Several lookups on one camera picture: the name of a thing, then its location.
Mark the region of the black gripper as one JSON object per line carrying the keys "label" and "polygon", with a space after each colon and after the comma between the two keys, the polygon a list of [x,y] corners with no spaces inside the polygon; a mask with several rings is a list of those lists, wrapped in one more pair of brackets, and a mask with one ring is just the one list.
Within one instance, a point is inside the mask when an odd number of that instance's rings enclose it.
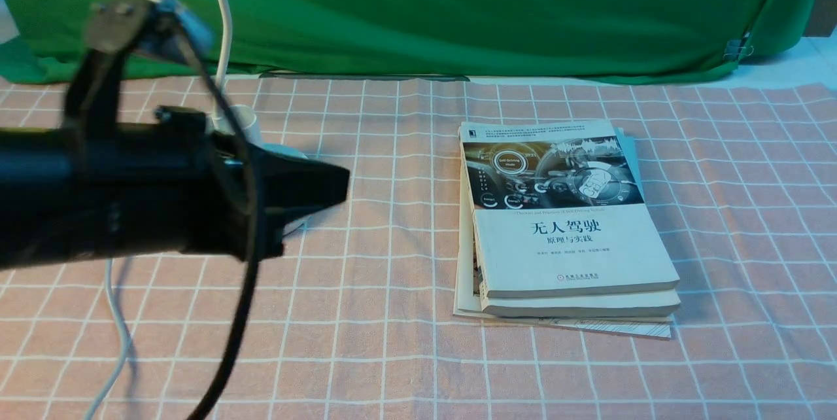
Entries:
{"label": "black gripper", "polygon": [[[249,145],[248,151],[260,167],[264,200],[261,205],[266,222],[257,235],[261,239],[260,261],[284,253],[286,227],[309,215],[345,202],[350,171],[343,166],[310,158],[297,158]],[[247,260],[249,217],[222,201],[209,225],[209,252]]]}

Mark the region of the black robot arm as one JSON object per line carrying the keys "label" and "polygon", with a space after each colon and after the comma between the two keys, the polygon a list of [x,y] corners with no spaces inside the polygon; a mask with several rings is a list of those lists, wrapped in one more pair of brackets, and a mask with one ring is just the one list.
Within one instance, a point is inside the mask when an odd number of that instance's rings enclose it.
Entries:
{"label": "black robot arm", "polygon": [[159,107],[78,145],[76,128],[3,128],[2,268],[152,253],[247,259],[246,178],[233,135]]}

